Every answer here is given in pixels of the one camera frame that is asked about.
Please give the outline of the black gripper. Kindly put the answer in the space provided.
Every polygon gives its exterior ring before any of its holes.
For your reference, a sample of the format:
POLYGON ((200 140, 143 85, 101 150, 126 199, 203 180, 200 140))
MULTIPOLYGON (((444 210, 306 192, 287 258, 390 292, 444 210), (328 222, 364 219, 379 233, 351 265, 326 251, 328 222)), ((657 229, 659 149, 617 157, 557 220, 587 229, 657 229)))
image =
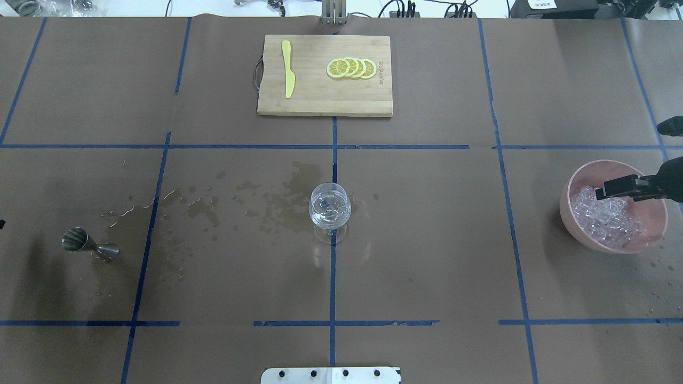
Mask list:
POLYGON ((605 181, 602 188, 595 190, 595 197, 597 200, 631 197, 635 202, 647 199, 682 202, 682 158, 664 162, 654 175, 632 174, 605 181))

